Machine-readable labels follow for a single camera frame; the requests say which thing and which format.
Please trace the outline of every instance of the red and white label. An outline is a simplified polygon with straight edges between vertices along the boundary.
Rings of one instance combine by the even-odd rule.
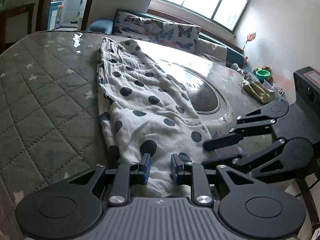
[[[320,88],[320,73],[318,71],[313,70],[303,75],[307,77],[309,80],[311,80],[313,84]]]

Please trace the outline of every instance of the orange flower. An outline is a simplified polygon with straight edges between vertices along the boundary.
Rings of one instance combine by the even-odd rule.
[[[247,41],[253,41],[256,38],[256,33],[249,33],[247,35]]]

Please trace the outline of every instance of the wooden trim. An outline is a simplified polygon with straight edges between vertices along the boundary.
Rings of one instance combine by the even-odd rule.
[[[85,31],[87,28],[92,1],[93,0],[87,0],[85,4],[83,17],[82,17],[81,31]]]
[[[157,10],[153,10],[153,9],[150,9],[148,8],[148,11],[147,11],[148,14],[151,14],[151,15],[154,15],[154,16],[158,16],[158,17],[161,17],[161,18],[164,18],[164,19],[167,19],[169,21],[172,21],[172,22],[177,22],[177,23],[181,23],[181,24],[192,24],[192,25],[196,25],[194,23],[191,23],[191,22],[188,22],[186,20],[183,20],[183,19],[180,19],[178,17],[175,17],[173,15],[170,15],[170,14],[167,14],[167,13],[164,13],[164,12],[160,12],[160,11],[157,11]],[[204,29],[201,27],[201,33],[205,34],[205,35],[208,35],[209,37],[213,38],[213,39],[216,39],[217,41],[220,41],[222,42],[223,44],[226,44],[227,46],[233,48],[234,50],[238,51],[239,53],[242,52],[242,50],[240,48],[238,48],[237,46],[233,45],[232,43],[230,43],[229,41],[226,41],[224,40],[223,38],[221,38],[220,36]]]
[[[42,10],[44,6],[44,0],[39,0],[38,10],[37,10],[37,18],[36,18],[36,32],[41,30],[41,18],[42,18]]]
[[[5,25],[7,19],[17,16],[19,14],[28,12],[28,34],[31,33],[33,8],[35,3],[29,3],[27,5],[21,5],[13,8],[9,8],[0,11],[0,53],[5,51]]]

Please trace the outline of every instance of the green window frame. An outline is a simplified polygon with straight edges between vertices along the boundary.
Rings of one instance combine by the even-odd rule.
[[[250,2],[250,0],[248,0],[248,1],[247,1],[246,5],[244,6],[244,8],[243,8],[243,9],[242,9],[242,11],[241,11],[241,14],[240,14],[240,16],[239,16],[239,18],[238,18],[238,20],[237,20],[237,22],[236,22],[235,26],[233,27],[233,29],[232,29],[232,30],[230,30],[229,28],[225,27],[224,25],[222,25],[222,24],[218,23],[217,21],[215,21],[215,20],[213,19],[213,18],[214,18],[214,16],[216,15],[217,11],[218,11],[218,8],[219,8],[219,6],[220,6],[220,4],[221,4],[222,0],[219,0],[219,2],[218,2],[218,4],[217,4],[217,6],[216,6],[216,8],[215,8],[215,10],[214,10],[214,12],[213,12],[213,14],[212,14],[211,18],[208,18],[208,17],[206,17],[206,16],[204,16],[204,15],[201,15],[201,14],[199,14],[199,13],[197,13],[197,12],[193,11],[193,10],[190,10],[190,9],[188,9],[188,8],[184,7],[184,6],[183,6],[183,4],[184,4],[185,0],[183,0],[183,2],[182,2],[182,4],[181,4],[181,5],[180,5],[180,4],[177,4],[177,3],[174,3],[174,2],[170,2],[170,1],[168,1],[168,0],[160,0],[160,1],[163,1],[163,2],[166,2],[166,3],[172,4],[172,5],[178,6],[178,7],[183,8],[183,9],[185,9],[185,10],[187,10],[187,11],[191,12],[191,13],[194,13],[194,14],[196,14],[196,15],[198,15],[198,16],[200,16],[200,17],[202,17],[202,18],[205,18],[205,19],[207,19],[207,20],[209,20],[209,21],[211,21],[211,22],[215,23],[216,25],[220,26],[221,28],[223,28],[223,29],[225,29],[225,30],[229,31],[229,32],[230,32],[230,33],[232,33],[232,34],[236,31],[236,29],[237,29],[237,27],[238,27],[238,25],[239,25],[239,23],[240,23],[240,20],[241,20],[241,18],[242,18],[242,16],[243,16],[243,14],[244,14],[244,12],[245,12],[245,10],[246,10],[246,8],[247,8],[247,6],[248,6],[249,2]]]

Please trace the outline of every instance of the black cable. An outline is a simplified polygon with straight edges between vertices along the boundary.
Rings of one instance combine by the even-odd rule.
[[[320,179],[317,179],[309,188],[308,188],[308,190],[307,191],[305,191],[305,192],[301,192],[300,194],[298,194],[298,195],[295,195],[295,197],[300,197],[302,194],[305,194],[305,193],[307,193],[308,191],[310,191],[318,182],[320,181]]]

